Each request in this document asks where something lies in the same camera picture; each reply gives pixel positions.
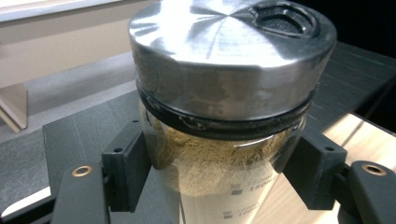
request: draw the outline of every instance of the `brass screw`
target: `brass screw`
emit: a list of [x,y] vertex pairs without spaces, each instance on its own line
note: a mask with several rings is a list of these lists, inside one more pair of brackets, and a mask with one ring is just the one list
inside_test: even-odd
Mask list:
[[72,175],[75,177],[81,177],[81,176],[89,174],[91,171],[92,171],[91,166],[86,166],[86,165],[80,166],[72,172]]
[[372,174],[372,175],[386,175],[387,172],[382,169],[381,167],[378,167],[376,165],[372,164],[364,164],[361,168],[365,170],[366,172]]

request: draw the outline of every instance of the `white wall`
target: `white wall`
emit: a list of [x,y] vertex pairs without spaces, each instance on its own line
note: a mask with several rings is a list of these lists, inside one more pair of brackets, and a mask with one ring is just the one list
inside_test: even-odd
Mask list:
[[0,22],[0,88],[130,51],[128,21],[151,2]]

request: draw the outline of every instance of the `jar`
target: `jar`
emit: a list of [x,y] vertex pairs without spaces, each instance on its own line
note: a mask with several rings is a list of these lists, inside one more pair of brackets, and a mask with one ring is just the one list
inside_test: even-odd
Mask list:
[[163,1],[131,20],[140,116],[174,223],[250,223],[335,44],[285,1]]

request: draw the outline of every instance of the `metal lid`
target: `metal lid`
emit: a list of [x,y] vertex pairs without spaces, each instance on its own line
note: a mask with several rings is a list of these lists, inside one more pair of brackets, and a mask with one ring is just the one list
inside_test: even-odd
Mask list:
[[267,119],[306,102],[336,41],[328,19],[285,1],[165,0],[129,30],[150,97],[220,120]]

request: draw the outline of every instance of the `granular powder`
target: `granular powder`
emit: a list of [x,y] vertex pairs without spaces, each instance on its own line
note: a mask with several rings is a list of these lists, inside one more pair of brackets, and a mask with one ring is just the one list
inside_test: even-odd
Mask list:
[[282,147],[290,133],[288,129],[258,140],[220,141],[169,127],[159,130],[157,125],[161,124],[154,123],[157,137],[163,137],[154,159],[163,183],[191,197],[223,194],[230,192],[232,186],[272,178],[268,159]]

